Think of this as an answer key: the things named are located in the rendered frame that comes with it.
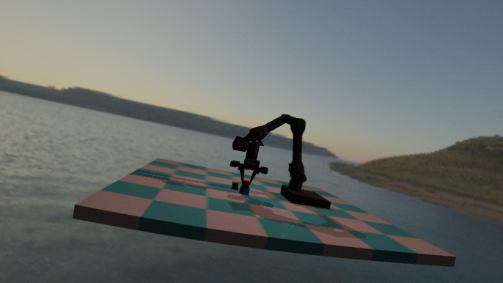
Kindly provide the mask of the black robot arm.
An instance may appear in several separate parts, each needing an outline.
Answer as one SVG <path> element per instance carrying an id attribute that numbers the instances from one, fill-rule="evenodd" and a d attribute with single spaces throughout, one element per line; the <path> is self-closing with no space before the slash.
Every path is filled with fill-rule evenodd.
<path id="1" fill-rule="evenodd" d="M 288 171 L 290 171 L 291 181 L 288 188 L 301 192 L 301 186 L 306 181 L 304 165 L 302 163 L 302 136 L 306 129 L 306 121 L 304 119 L 283 114 L 265 125 L 252 128 L 244 138 L 236 136 L 236 139 L 232 143 L 232 148 L 237 151 L 258 154 L 260 146 L 264 146 L 260 140 L 264 139 L 269 132 L 285 123 L 290 125 L 293 132 L 293 161 L 289 163 Z M 243 165 L 245 165 L 244 169 L 254 171 L 254 168 L 259 168 L 260 161 L 256 161 L 256 157 L 254 156 L 253 158 L 249 158 L 247 155 Z"/>

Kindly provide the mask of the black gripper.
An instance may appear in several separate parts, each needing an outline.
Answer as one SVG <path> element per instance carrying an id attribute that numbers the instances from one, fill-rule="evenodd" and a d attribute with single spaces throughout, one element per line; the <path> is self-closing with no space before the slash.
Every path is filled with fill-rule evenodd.
<path id="1" fill-rule="evenodd" d="M 246 153 L 246 157 L 247 157 L 247 155 L 249 156 L 249 158 L 253 158 L 253 156 L 254 156 L 254 157 L 256 157 L 256 160 L 257 160 L 258 154 L 252 154 L 252 153 L 247 152 Z M 230 166 L 235 167 L 235 168 L 238 166 L 238 170 L 240 170 L 240 173 L 241 173 L 241 182 L 243 183 L 244 170 L 245 170 L 244 167 L 245 167 L 245 165 L 243 165 L 242 163 L 240 163 L 240 161 L 231 161 L 230 162 Z M 259 174 L 259 172 L 263 173 L 263 174 L 267 174 L 268 173 L 268 168 L 267 167 L 263 167 L 263 166 L 261 166 L 259 168 L 254 168 L 254 171 L 252 173 L 249 185 L 251 184 L 254 176 L 256 174 Z"/>

